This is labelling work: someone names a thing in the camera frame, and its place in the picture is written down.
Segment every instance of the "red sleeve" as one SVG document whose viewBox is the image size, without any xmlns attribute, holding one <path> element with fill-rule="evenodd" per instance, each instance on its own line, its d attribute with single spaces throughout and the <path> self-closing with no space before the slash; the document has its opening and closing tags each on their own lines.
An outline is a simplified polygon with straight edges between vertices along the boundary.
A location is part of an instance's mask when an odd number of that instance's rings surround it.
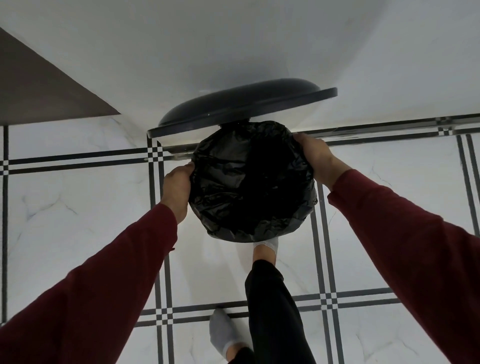
<svg viewBox="0 0 480 364">
<path fill-rule="evenodd" d="M 158 204 L 0 329 L 0 363 L 115 363 L 176 240 Z"/>
<path fill-rule="evenodd" d="M 328 201 L 446 357 L 480 363 L 480 239 L 356 170 Z"/>
</svg>

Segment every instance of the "trash can lid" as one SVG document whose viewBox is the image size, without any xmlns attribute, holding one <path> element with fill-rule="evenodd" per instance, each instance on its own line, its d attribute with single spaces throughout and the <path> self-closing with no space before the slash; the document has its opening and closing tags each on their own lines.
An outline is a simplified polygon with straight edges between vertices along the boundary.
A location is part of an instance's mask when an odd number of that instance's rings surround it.
<svg viewBox="0 0 480 364">
<path fill-rule="evenodd" d="M 299 78 L 257 82 L 213 92 L 181 103 L 166 113 L 158 127 L 148 131 L 148 136 L 157 138 L 221 125 L 335 96 L 336 87 L 320 90 L 316 84 Z"/>
</svg>

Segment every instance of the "pant leg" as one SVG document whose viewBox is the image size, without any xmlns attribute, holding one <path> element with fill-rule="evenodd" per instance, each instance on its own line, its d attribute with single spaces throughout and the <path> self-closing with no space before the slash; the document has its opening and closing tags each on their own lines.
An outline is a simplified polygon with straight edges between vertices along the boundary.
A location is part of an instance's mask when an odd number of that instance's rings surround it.
<svg viewBox="0 0 480 364">
<path fill-rule="evenodd" d="M 245 281 L 245 291 L 256 362 L 315 363 L 298 308 L 275 266 L 257 260 Z"/>
<path fill-rule="evenodd" d="M 255 355 L 250 348 L 240 349 L 235 358 L 228 364 L 255 364 Z"/>
</svg>

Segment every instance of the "tiled floor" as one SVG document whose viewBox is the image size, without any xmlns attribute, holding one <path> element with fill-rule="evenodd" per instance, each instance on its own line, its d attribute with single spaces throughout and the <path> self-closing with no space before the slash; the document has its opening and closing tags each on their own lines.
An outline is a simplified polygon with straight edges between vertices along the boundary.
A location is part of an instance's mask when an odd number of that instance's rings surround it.
<svg viewBox="0 0 480 364">
<path fill-rule="evenodd" d="M 2 320 L 108 244 L 161 196 L 177 161 L 110 118 L 1 128 Z M 400 195 L 478 234 L 479 134 L 412 131 L 334 142 L 333 152 Z M 280 238 L 277 267 L 318 363 L 446 363 L 378 274 L 321 189 L 315 212 Z M 190 211 L 179 226 L 119 363 L 222 363 L 208 316 L 222 304 L 248 335 L 252 246 L 210 238 Z"/>
</svg>

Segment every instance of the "black garbage bag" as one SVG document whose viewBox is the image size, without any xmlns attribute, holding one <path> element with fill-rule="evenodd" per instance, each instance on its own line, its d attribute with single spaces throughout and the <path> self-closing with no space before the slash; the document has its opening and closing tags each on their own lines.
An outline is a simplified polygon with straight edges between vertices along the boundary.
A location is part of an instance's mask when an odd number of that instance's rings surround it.
<svg viewBox="0 0 480 364">
<path fill-rule="evenodd" d="M 288 234 L 317 203 L 313 170 L 276 121 L 224 124 L 192 161 L 190 206 L 214 238 L 252 243 Z"/>
</svg>

